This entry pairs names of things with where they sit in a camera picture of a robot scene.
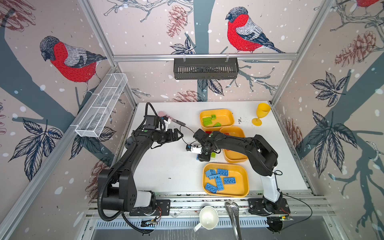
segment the yellow goblet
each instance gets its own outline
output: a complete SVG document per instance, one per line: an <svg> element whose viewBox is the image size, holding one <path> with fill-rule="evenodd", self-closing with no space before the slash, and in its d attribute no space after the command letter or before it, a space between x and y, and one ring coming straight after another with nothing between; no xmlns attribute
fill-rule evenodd
<svg viewBox="0 0 384 240"><path fill-rule="evenodd" d="M260 103L258 106L257 106L257 110L256 110L256 115L257 115L257 118L254 118L252 119L252 123L256 126L261 126L262 124L262 121L260 120L260 118L263 118L265 117L266 115L268 115L269 111L271 110L271 107L266 104L266 103Z"/></svg>

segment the black metal basket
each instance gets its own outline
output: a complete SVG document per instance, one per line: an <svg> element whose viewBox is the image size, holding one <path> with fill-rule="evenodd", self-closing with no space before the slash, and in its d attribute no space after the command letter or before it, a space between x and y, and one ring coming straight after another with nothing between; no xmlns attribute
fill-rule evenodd
<svg viewBox="0 0 384 240"><path fill-rule="evenodd" d="M239 73L237 58L175 58L175 79L235 79Z"/></svg>

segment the metal tongs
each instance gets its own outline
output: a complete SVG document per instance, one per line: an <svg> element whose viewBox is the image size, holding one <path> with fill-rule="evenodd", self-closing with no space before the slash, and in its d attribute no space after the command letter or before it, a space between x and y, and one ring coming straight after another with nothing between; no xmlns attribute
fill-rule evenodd
<svg viewBox="0 0 384 240"><path fill-rule="evenodd" d="M233 232L235 233L235 239L241 240L241 231L240 231L240 221L239 221L239 206L232 202L225 202L225 209L228 212L229 217L231 218Z"/></svg>

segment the white wire mesh basket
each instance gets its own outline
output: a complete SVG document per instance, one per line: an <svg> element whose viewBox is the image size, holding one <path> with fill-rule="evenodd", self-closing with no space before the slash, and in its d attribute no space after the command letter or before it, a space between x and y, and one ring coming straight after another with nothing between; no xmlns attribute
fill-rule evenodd
<svg viewBox="0 0 384 240"><path fill-rule="evenodd" d="M124 73L109 77L91 107L80 121L76 133L81 137L99 137L128 79Z"/></svg>

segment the yellow plastic tray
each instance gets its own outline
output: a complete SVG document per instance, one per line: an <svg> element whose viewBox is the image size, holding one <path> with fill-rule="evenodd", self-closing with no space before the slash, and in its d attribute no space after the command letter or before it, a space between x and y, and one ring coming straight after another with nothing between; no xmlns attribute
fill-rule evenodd
<svg viewBox="0 0 384 240"><path fill-rule="evenodd" d="M211 193L205 189L205 185L207 183L210 183L213 186L216 186L216 180L209 180L209 178L205 176L205 172L208 171L208 169L214 169L217 172L218 168L228 170L228 177L235 177L236 184L224 184L224 176L221 176L221 180L223 181L224 185L224 190L218 191L216 193ZM203 189L209 195L217 195L224 197L245 197L249 193L247 171L242 166L235 164L208 163L203 170Z"/></svg>
<svg viewBox="0 0 384 240"><path fill-rule="evenodd" d="M245 137L243 129L237 126L222 127L220 132L229 134L229 136ZM229 163L245 162L248 160L246 155L226 149L224 150L224 158Z"/></svg>
<svg viewBox="0 0 384 240"><path fill-rule="evenodd" d="M205 127L203 124L203 118L210 117L213 114L216 115L216 119L212 120L212 124ZM213 127L217 122L219 122L221 126ZM232 112L228 109L206 110L200 113L200 124L204 131L219 131L222 127L232 126L234 123L235 120Z"/></svg>

